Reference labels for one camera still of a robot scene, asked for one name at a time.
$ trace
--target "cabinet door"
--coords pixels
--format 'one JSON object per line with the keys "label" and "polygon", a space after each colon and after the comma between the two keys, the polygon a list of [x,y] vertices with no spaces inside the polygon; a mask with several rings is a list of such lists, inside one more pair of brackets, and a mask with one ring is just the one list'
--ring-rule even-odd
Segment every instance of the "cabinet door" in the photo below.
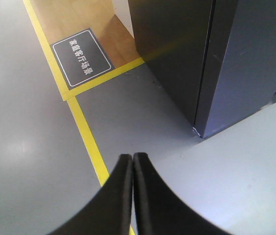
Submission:
{"label": "cabinet door", "polygon": [[213,0],[129,0],[137,50],[194,124]]}

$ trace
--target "dark gray cabinet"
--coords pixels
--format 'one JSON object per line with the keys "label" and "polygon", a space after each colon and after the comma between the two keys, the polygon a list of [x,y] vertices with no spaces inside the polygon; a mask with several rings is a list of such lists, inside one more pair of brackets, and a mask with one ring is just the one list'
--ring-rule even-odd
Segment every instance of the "dark gray cabinet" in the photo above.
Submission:
{"label": "dark gray cabinet", "polygon": [[201,137],[276,93],[276,0],[129,0],[138,52]]}

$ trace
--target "floor marking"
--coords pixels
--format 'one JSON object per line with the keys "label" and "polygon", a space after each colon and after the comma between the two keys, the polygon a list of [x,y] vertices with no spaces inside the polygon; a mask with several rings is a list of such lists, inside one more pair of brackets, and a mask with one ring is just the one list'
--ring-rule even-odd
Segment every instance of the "floor marking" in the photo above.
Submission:
{"label": "floor marking", "polygon": [[131,69],[134,69],[134,68],[142,65],[143,63],[144,63],[144,61],[142,58],[138,58],[132,62],[129,62],[128,64],[125,64],[119,68],[112,70],[111,72],[108,72],[108,73],[106,73],[100,77],[97,77],[87,83],[84,83],[76,88],[73,88],[72,90],[67,91],[66,93],[63,93],[62,94],[63,99],[68,100],[72,97],[75,97],[78,94],[81,94],[81,93],[83,93],[89,89],[92,89],[92,88],[112,79],[112,78],[115,78]]}
{"label": "floor marking", "polygon": [[23,0],[25,4],[26,11],[29,14],[29,17],[31,19],[31,23],[34,27],[35,33],[39,39],[39,42],[41,44],[42,50],[45,54],[46,60],[49,64],[50,70],[53,73],[55,82],[58,86],[59,92],[62,95],[63,93],[68,91],[68,87],[66,85],[65,79],[63,77],[63,74],[61,73],[61,70],[57,64],[57,61],[54,57],[54,54],[50,48],[50,45],[48,43],[48,40],[44,34],[44,31],[42,29],[42,26],[35,14],[35,11],[33,9],[33,6],[30,2],[30,0]]}
{"label": "floor marking", "polygon": [[102,186],[107,180],[109,173],[105,162],[100,154],[99,148],[95,142],[91,129],[81,110],[76,97],[67,100],[69,108],[75,118],[75,122],[83,139],[84,145],[89,153],[94,170]]}
{"label": "floor marking", "polygon": [[[90,85],[85,86],[87,83],[85,83],[84,85],[81,85],[82,89],[84,89],[84,91],[81,91],[82,89],[81,90],[78,89],[77,91],[74,91],[75,89],[77,89],[81,86],[69,91],[68,86],[63,77],[63,74],[59,68],[59,65],[58,65],[55,57],[54,57],[54,54],[50,48],[50,45],[47,41],[47,38],[44,34],[44,31],[42,29],[42,26],[41,26],[39,20],[35,14],[35,11],[33,9],[33,6],[31,4],[30,0],[23,0],[23,2],[24,2],[26,10],[28,12],[28,15],[30,17],[31,23],[34,27],[35,33],[36,33],[38,40],[41,44],[42,50],[45,54],[47,62],[49,64],[50,70],[53,73],[53,76],[54,76],[55,82],[57,84],[57,87],[60,91],[60,94],[62,95],[63,100],[67,101],[67,103],[69,105],[69,108],[74,116],[75,122],[77,124],[79,132],[83,139],[84,145],[88,151],[90,160],[94,167],[94,170],[97,174],[99,183],[102,186],[108,179],[109,173],[108,173],[106,164],[100,154],[100,150],[96,144],[96,141],[94,139],[92,131],[89,127],[89,124],[88,124],[87,120],[85,119],[85,116],[82,112],[79,102],[77,101],[77,98],[75,96],[77,94],[80,94],[81,92],[91,89],[91,88],[93,88],[103,82],[106,82],[124,72],[127,72],[130,69],[133,69],[133,68],[143,64],[144,61],[141,58],[139,58],[137,60],[132,61],[131,63],[121,66],[109,73],[106,73],[106,74],[102,75],[101,77],[95,78],[92,81],[90,81],[91,82]],[[131,226],[129,229],[129,235],[135,235],[135,232]]]}

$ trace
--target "white wall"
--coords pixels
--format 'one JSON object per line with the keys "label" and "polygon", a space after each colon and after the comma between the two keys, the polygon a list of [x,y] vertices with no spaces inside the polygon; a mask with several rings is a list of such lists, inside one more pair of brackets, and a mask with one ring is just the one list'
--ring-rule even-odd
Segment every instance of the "white wall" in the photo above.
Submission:
{"label": "white wall", "polygon": [[128,0],[112,0],[115,8],[115,13],[129,33],[133,36],[132,23],[129,11]]}

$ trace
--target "black curved object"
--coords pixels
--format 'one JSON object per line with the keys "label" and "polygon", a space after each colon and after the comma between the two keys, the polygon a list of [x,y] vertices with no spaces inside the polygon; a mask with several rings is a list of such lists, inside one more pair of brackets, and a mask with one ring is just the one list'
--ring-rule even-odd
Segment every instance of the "black curved object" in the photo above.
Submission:
{"label": "black curved object", "polygon": [[139,235],[229,235],[184,204],[156,172],[146,153],[133,157]]}
{"label": "black curved object", "polygon": [[49,235],[128,235],[132,203],[132,157],[122,154],[94,198]]}

